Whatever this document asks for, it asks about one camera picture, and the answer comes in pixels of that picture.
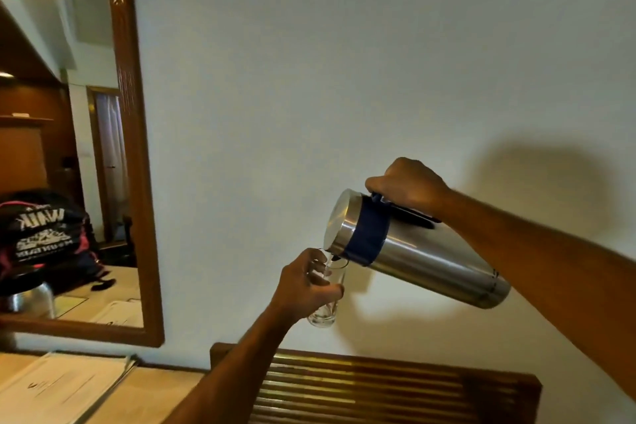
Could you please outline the person's right hand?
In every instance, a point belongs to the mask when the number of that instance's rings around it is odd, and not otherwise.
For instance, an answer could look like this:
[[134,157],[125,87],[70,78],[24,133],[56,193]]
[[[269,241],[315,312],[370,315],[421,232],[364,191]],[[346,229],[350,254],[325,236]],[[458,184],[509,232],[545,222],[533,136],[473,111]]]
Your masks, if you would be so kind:
[[366,189],[391,203],[441,219],[443,204],[452,194],[450,187],[419,160],[398,157],[385,173],[369,177]]

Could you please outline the person's left hand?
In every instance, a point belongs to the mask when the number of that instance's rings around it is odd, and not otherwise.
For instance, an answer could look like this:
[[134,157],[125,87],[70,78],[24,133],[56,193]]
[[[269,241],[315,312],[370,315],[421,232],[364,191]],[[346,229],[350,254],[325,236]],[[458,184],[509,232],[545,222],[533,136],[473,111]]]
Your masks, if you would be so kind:
[[282,323],[291,326],[327,306],[314,304],[314,285],[338,284],[326,279],[330,272],[327,262],[321,249],[306,248],[302,251],[294,261],[283,267],[268,310]]

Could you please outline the stainless steel jug blue band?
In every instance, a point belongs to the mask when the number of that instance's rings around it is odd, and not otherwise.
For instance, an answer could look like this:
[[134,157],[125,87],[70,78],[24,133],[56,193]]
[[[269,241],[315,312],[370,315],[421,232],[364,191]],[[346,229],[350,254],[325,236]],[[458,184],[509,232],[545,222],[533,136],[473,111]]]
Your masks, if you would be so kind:
[[511,285],[441,220],[378,193],[341,193],[323,239],[327,252],[481,309],[501,304]]

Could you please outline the person's left forearm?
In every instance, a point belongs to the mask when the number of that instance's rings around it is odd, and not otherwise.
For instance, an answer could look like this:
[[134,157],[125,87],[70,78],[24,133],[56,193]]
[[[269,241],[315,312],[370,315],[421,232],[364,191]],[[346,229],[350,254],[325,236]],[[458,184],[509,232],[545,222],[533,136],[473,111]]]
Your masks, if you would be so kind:
[[162,424],[247,424],[277,348],[298,320],[298,306],[271,302]]

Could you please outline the person's right forearm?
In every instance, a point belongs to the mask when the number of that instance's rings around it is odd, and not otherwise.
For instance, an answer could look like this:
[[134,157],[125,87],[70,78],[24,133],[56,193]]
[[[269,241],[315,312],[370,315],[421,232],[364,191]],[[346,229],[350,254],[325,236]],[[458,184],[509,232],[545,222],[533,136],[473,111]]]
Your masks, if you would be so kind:
[[636,262],[444,188],[447,223],[636,401]]

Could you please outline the wooden slatted luggage rack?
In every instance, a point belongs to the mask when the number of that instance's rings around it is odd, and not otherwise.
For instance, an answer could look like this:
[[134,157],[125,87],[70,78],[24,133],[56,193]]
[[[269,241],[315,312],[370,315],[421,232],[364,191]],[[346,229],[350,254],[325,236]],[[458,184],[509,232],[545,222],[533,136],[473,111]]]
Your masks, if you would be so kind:
[[531,374],[278,349],[249,424],[535,424]]

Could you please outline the white paper folder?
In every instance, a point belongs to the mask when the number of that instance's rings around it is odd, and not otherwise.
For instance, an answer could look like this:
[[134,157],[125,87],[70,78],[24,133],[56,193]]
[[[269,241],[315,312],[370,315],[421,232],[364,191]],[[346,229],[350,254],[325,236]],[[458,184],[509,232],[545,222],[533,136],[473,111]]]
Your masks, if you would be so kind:
[[79,424],[136,365],[133,356],[47,353],[0,384],[0,424]]

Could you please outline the wooden framed wall mirror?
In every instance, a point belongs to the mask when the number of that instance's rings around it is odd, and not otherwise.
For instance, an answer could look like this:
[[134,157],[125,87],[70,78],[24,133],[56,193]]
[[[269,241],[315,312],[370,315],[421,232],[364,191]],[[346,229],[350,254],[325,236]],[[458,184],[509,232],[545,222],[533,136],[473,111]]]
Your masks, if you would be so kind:
[[0,328],[165,341],[135,0],[0,0]]

